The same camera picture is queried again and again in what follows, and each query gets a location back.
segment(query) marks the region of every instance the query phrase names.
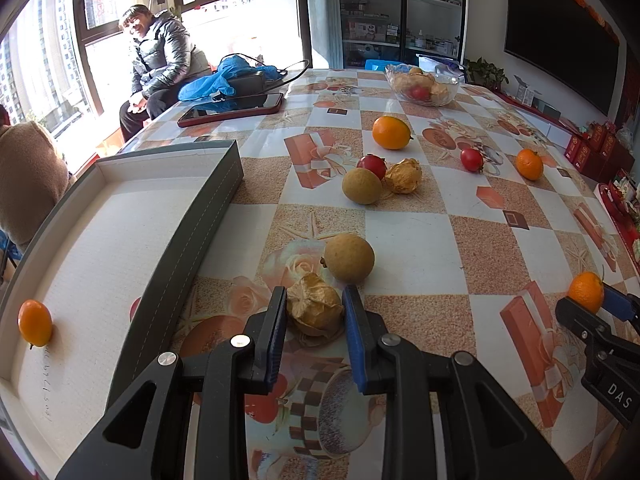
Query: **black tv screen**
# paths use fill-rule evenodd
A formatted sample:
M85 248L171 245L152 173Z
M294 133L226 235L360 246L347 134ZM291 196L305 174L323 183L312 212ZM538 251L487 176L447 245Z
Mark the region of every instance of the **black tv screen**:
M575 0L509 0L508 12L505 52L548 72L608 114L618 44L587 9Z

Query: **patterned tablecloth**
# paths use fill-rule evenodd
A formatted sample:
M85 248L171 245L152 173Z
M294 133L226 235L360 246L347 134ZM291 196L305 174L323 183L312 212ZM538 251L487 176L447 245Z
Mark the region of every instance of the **patterned tablecloth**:
M340 289L319 260L328 238L354 232L376 253L362 287L366 308L422 350L478 357L585 478L615 421L581 386L583 345L558 326L554 307L584 270L623 292L640 295L640 285L577 171L483 88L463 86L451 104L427 108L398 100L383 73L309 70L285 92L275 115L186 129L176 121L190 105L178 104L125 147L236 139L242 157L244 182L194 280L175 351L203 352L240 332L274 286L308 271ZM382 115L410 125L405 149L373 141ZM462 168L468 146L483 154L482 174ZM543 157L536 182L514 168L523 148ZM350 202L341 180L366 153L390 164L417 159L418 190L385 193L371 206ZM344 336L316 348L288 337L274 394L246 400L252 478L379 478L385 399L357 394Z

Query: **potted plant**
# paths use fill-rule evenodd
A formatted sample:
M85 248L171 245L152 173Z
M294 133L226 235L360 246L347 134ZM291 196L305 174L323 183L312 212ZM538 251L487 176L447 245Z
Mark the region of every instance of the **potted plant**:
M509 83L509 79L504 75L504 70L498 68L493 63L488 63L482 57L477 61L465 59L466 74L469 82L474 85L480 85L489 90L501 91L502 82Z

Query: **black puffer jacket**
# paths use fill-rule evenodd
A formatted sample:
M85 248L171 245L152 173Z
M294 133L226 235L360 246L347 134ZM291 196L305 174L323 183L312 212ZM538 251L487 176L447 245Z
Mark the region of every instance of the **black puffer jacket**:
M204 52L197 48L184 25L168 11L158 14L145 37L130 46L133 71L131 94L145 98L180 81L210 75Z

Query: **glass bowl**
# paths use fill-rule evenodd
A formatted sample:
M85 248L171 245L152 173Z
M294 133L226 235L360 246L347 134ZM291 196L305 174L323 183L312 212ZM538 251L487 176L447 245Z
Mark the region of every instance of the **glass bowl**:
M463 73L443 63L435 62L427 72L420 67L387 65L386 80L402 99L423 106L444 106L458 93Z

